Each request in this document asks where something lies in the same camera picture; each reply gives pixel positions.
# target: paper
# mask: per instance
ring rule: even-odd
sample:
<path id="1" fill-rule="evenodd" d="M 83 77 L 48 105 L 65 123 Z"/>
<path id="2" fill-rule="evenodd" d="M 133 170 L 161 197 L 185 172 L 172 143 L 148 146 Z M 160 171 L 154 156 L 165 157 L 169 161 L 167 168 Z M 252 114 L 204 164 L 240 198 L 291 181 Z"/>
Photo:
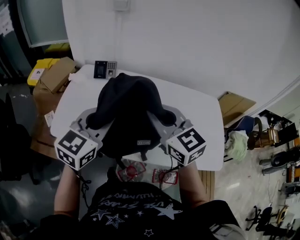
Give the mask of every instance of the paper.
<path id="1" fill-rule="evenodd" d="M 32 80 L 39 80 L 40 77 L 41 77 L 41 75 L 43 74 L 44 70 L 45 70 L 44 68 L 37 68 L 37 69 L 35 69 L 33 71 L 32 75 L 31 75 L 30 79 L 32 79 Z"/>
<path id="2" fill-rule="evenodd" d="M 10 19 L 8 4 L 0 12 L 0 34 L 3 33 L 5 37 L 8 33 L 13 31 L 13 24 Z"/>
<path id="3" fill-rule="evenodd" d="M 53 118 L 54 118 L 54 111 L 51 111 L 45 115 L 45 119 L 48 127 L 51 127 Z"/>
<path id="4" fill-rule="evenodd" d="M 85 83 L 87 81 L 87 78 L 85 75 L 80 73 L 70 73 L 69 81 L 73 81 L 76 83 Z"/>

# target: bag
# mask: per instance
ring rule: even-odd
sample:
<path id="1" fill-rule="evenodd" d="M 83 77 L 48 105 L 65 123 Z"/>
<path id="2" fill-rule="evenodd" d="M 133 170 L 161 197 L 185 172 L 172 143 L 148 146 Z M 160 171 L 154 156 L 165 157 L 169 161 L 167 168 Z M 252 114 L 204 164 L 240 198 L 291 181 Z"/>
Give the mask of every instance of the bag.
<path id="1" fill-rule="evenodd" d="M 163 108 L 156 85 L 141 76 L 124 73 L 111 78 L 101 90 L 97 110 L 87 117 L 87 125 L 98 130 L 113 121 L 103 138 L 102 153 L 110 158 L 146 151 L 159 144 L 160 135 L 147 111 L 165 126 L 176 122 L 174 113 Z"/>
<path id="2" fill-rule="evenodd" d="M 0 100 L 0 112 L 0 180 L 20 180 L 32 166 L 32 159 L 27 158 L 31 137 L 24 126 L 16 123 L 8 93 L 5 103 Z"/>

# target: yellow bin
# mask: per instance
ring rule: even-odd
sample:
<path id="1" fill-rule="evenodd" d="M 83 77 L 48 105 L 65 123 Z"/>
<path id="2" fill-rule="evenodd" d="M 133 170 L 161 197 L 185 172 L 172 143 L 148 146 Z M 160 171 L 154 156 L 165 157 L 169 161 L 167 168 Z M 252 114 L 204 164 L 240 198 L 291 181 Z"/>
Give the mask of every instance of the yellow bin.
<path id="1" fill-rule="evenodd" d="M 27 79 L 27 84 L 29 85 L 29 87 L 35 87 L 36 84 L 38 83 L 38 80 L 31 79 L 32 73 L 34 72 L 35 69 L 38 69 L 38 68 L 41 68 L 41 69 L 47 68 L 48 69 L 52 65 L 57 63 L 58 60 L 59 60 L 59 58 L 45 58 L 45 59 L 37 60 L 36 65 L 34 66 L 33 70 L 31 71 L 31 73 L 29 74 L 29 77 Z"/>

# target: white cube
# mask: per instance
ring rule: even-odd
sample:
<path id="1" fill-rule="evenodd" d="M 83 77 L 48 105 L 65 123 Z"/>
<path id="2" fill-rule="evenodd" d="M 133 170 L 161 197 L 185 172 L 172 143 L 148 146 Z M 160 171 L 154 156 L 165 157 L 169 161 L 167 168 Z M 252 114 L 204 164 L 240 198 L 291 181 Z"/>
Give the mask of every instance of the white cube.
<path id="1" fill-rule="evenodd" d="M 167 153 L 184 166 L 199 158 L 204 153 L 205 147 L 205 140 L 194 126 L 166 141 Z"/>
<path id="2" fill-rule="evenodd" d="M 56 156 L 75 170 L 79 170 L 93 160 L 97 155 L 98 143 L 69 129 L 54 142 Z"/>

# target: star print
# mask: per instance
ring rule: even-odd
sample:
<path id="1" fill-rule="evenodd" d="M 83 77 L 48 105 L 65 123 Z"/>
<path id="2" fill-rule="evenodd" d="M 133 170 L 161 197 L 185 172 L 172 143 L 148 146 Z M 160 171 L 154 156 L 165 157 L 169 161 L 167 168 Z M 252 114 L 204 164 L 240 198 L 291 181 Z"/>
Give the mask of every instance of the star print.
<path id="1" fill-rule="evenodd" d="M 142 214 L 144 214 L 142 211 L 137 211 L 137 215 L 141 216 Z"/>
<path id="2" fill-rule="evenodd" d="M 106 216 L 109 220 L 107 221 L 106 225 L 112 224 L 115 228 L 118 228 L 119 223 L 123 223 L 122 219 L 119 219 L 119 214 L 112 216 Z"/>
<path id="3" fill-rule="evenodd" d="M 173 203 L 170 203 L 166 208 L 157 208 L 157 207 L 155 207 L 155 209 L 160 211 L 158 216 L 166 215 L 172 220 L 174 220 L 174 214 L 182 212 L 180 210 L 173 210 Z"/>
<path id="4" fill-rule="evenodd" d="M 98 209 L 98 212 L 95 212 L 94 214 L 92 214 L 91 216 L 96 216 L 98 215 L 98 219 L 99 221 L 101 220 L 101 218 L 103 217 L 104 214 L 108 214 L 110 212 L 107 212 L 106 210 L 100 210 Z"/>
<path id="5" fill-rule="evenodd" d="M 144 235 L 147 235 L 148 237 L 150 237 L 151 235 L 153 235 L 154 233 L 152 232 L 152 229 L 150 230 L 146 230 L 146 232 L 144 233 Z"/>

